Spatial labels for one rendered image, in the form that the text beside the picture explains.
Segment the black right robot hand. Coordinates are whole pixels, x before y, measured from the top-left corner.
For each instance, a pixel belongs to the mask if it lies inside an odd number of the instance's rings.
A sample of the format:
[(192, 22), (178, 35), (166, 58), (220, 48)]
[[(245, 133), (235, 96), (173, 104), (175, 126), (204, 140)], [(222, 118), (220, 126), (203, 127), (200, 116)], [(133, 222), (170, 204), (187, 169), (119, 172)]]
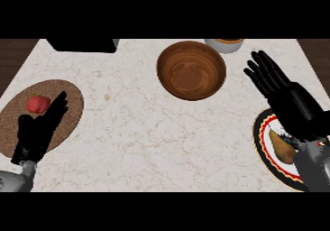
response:
[(268, 100), (282, 129), (300, 142), (325, 138), (330, 135), (330, 110), (322, 110), (310, 93), (287, 78), (263, 51), (253, 51), (251, 58), (243, 72)]

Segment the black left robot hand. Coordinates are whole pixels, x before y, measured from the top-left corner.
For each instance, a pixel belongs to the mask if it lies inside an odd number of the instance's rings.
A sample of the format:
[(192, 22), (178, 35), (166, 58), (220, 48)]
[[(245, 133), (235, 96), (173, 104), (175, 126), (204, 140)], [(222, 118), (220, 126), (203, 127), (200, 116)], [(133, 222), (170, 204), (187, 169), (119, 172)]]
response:
[(36, 118), (29, 115), (18, 116), (18, 142), (10, 162), (39, 162), (48, 149), (54, 130), (67, 111), (66, 92), (63, 91), (52, 100), (46, 112)]

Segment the black red patterned plate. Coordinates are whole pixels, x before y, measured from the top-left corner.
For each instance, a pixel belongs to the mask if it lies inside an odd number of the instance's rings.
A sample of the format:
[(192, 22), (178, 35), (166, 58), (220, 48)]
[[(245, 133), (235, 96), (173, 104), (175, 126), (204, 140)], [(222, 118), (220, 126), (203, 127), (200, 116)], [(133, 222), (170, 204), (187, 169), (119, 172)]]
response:
[(282, 163), (275, 155), (273, 146), (268, 135), (269, 131), (273, 131), (279, 137), (291, 137), (291, 135), (285, 133), (281, 127), (272, 110), (266, 109), (257, 115), (253, 124), (253, 141), (256, 153), (262, 163), (268, 168), (268, 171), (276, 180), (291, 189), (307, 192), (309, 189), (300, 180), (296, 166), (293, 164)]

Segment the brown wooden bowl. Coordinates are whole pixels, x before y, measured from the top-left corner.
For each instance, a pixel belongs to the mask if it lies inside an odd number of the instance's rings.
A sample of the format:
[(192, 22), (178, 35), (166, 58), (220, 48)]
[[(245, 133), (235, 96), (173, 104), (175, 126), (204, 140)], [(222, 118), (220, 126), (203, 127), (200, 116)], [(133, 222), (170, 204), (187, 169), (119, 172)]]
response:
[(226, 65), (219, 53), (201, 42), (173, 43), (157, 56), (157, 80), (182, 100), (210, 97), (223, 85)]

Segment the round brown woven placemat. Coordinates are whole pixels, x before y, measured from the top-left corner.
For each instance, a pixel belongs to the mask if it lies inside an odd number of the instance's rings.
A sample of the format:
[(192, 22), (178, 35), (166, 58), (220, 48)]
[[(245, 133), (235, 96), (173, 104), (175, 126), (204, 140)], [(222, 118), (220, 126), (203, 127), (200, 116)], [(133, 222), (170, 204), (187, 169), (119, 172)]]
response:
[(27, 100), (33, 95), (38, 95), (54, 101), (61, 92), (66, 93), (67, 110), (58, 120), (58, 126), (48, 142), (48, 150), (51, 151), (73, 132), (82, 116), (83, 97), (74, 84), (60, 79), (41, 81), (20, 91), (0, 109), (0, 153), (7, 158), (13, 157), (16, 146), (18, 141), (24, 140), (21, 136), (27, 129), (33, 130), (32, 121), (38, 114), (27, 110)]

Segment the red bell pepper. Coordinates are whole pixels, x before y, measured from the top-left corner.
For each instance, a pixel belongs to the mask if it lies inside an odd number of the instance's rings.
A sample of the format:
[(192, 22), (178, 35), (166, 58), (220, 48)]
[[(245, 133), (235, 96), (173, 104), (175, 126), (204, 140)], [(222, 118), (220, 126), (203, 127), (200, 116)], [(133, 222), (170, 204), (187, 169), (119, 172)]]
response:
[(39, 95), (29, 97), (26, 101), (26, 110), (30, 113), (44, 114), (49, 106), (49, 99)]

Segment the grey cup with orange rim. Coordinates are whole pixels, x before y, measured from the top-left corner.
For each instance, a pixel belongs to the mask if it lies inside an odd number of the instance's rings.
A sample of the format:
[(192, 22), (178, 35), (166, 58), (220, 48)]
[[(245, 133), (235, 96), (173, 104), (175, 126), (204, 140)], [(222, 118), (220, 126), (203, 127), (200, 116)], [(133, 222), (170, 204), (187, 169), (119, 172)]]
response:
[(232, 53), (240, 49), (243, 39), (206, 39), (204, 43), (216, 50), (217, 53)]

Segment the black appliance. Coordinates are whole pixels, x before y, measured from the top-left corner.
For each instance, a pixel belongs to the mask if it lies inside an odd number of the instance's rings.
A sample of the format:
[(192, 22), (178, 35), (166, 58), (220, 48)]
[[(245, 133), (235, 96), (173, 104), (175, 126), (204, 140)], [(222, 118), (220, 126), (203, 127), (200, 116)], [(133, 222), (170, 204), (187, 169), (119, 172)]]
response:
[(48, 39), (55, 51), (114, 53), (119, 39)]

